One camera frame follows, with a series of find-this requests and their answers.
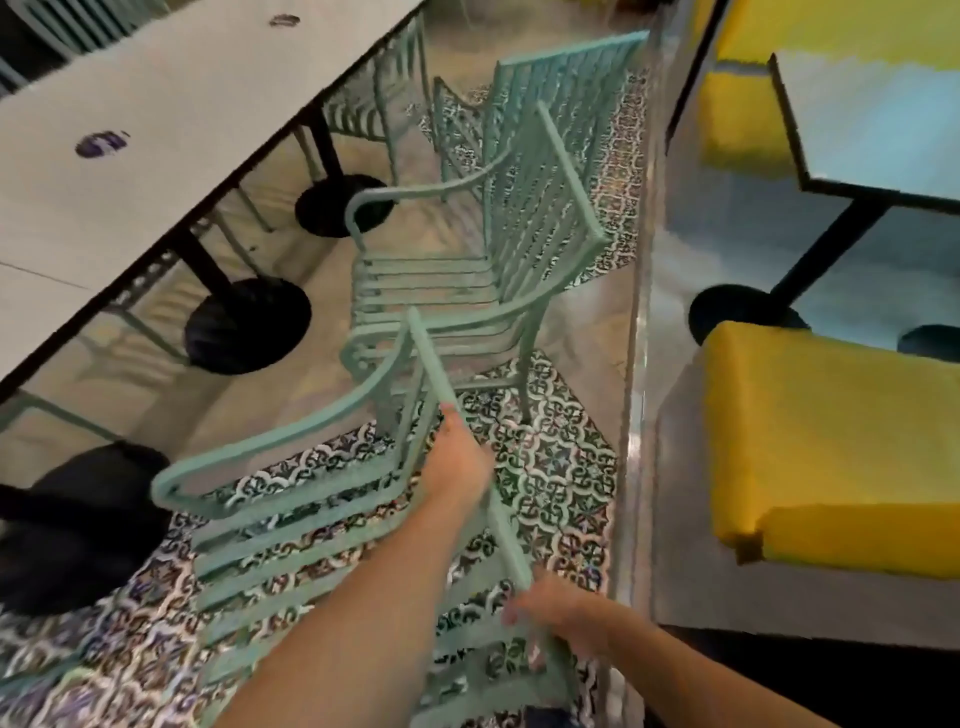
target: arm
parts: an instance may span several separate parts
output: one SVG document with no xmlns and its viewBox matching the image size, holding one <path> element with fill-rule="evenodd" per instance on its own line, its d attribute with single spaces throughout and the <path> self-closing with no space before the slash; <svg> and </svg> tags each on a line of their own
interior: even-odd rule
<svg viewBox="0 0 960 728">
<path fill-rule="evenodd" d="M 671 637 L 622 604 L 553 573 L 515 598 L 504 619 L 529 616 L 579 654 L 616 667 L 669 728 L 829 728 L 832 723 Z"/>
<path fill-rule="evenodd" d="M 413 513 L 263 660 L 217 728 L 407 725 L 454 545 L 493 470 L 454 406 L 442 410 Z"/>
</svg>

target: forearm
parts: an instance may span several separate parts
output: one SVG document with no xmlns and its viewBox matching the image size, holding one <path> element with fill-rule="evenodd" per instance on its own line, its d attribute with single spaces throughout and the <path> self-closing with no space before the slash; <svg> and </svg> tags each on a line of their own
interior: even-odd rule
<svg viewBox="0 0 960 728">
<path fill-rule="evenodd" d="M 832 723 L 701 655 L 622 604 L 592 600 L 600 649 L 668 728 L 827 728 Z"/>
<path fill-rule="evenodd" d="M 406 725 L 470 510 L 455 497 L 418 506 L 264 659 L 217 727 Z"/>
</svg>

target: round black pedestal base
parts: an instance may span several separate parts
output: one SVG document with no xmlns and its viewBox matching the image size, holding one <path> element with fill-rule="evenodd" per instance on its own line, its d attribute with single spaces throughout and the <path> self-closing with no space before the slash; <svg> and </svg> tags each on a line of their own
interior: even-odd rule
<svg viewBox="0 0 960 728">
<path fill-rule="evenodd" d="M 897 351 L 960 363 L 960 328 L 943 324 L 916 327 L 900 337 Z"/>
<path fill-rule="evenodd" d="M 126 584 L 170 524 L 172 514 L 150 500 L 151 481 L 169 464 L 154 449 L 119 442 L 82 452 L 43 476 L 31 493 L 125 509 L 124 521 L 135 522 L 135 528 L 114 533 L 106 524 L 108 537 L 100 529 L 94 542 L 55 527 L 11 523 L 0 538 L 4 607 L 29 616 L 63 614 Z"/>
<path fill-rule="evenodd" d="M 314 182 L 297 200 L 297 222 L 307 232 L 320 237 L 347 237 L 350 235 L 344 223 L 347 203 L 357 192 L 387 185 L 370 175 L 346 175 L 345 190 L 330 177 Z M 357 227 L 361 232 L 373 230 L 380 225 L 394 208 L 393 202 L 372 203 L 357 210 Z"/>
<path fill-rule="evenodd" d="M 740 321 L 781 328 L 809 328 L 792 308 L 777 315 L 770 309 L 770 294 L 747 285 L 724 283 L 705 288 L 690 304 L 686 324 L 697 344 L 703 344 L 718 324 Z"/>
<path fill-rule="evenodd" d="M 257 278 L 231 286 L 249 304 L 243 325 L 211 295 L 190 315 L 183 333 L 190 363 L 218 375 L 269 367 L 290 353 L 310 326 L 310 300 L 290 281 Z"/>
</svg>

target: chair armrest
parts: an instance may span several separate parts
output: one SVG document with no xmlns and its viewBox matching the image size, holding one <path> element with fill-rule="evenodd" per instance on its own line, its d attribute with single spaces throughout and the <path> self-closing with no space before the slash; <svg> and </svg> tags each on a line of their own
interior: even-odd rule
<svg viewBox="0 0 960 728">
<path fill-rule="evenodd" d="M 353 197 L 350 198 L 350 201 L 347 203 L 347 209 L 344 212 L 344 222 L 347 224 L 347 230 L 350 232 L 350 236 L 353 238 L 353 242 L 356 243 L 357 250 L 360 254 L 364 254 L 367 251 L 367 246 L 363 241 L 363 233 L 360 231 L 360 228 L 357 227 L 356 214 L 357 210 L 363 205 L 369 205 L 370 203 L 377 202 L 399 202 L 400 200 L 416 200 L 423 197 L 445 197 L 451 192 L 459 192 L 464 189 L 470 189 L 476 184 L 479 184 L 487 177 L 490 171 L 499 164 L 500 160 L 498 158 L 491 162 L 490 165 L 479 169 L 473 174 L 467 175 L 466 177 L 461 178 L 460 180 L 454 180 L 452 182 L 440 182 L 437 184 L 411 184 L 405 187 L 375 187 L 373 189 L 365 189 L 362 192 L 357 192 Z"/>
</svg>

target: purple sticker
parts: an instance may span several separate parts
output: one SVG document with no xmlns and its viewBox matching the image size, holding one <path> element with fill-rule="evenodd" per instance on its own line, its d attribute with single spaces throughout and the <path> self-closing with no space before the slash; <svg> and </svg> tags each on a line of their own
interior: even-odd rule
<svg viewBox="0 0 960 728">
<path fill-rule="evenodd" d="M 95 159 L 115 154 L 127 146 L 130 135 L 126 132 L 97 132 L 81 139 L 75 150 L 84 159 Z"/>
<path fill-rule="evenodd" d="M 282 12 L 279 15 L 274 15 L 270 20 L 270 25 L 272 28 L 283 27 L 283 28 L 293 28 L 295 25 L 300 23 L 300 19 L 296 15 L 291 15 L 287 12 Z"/>
</svg>

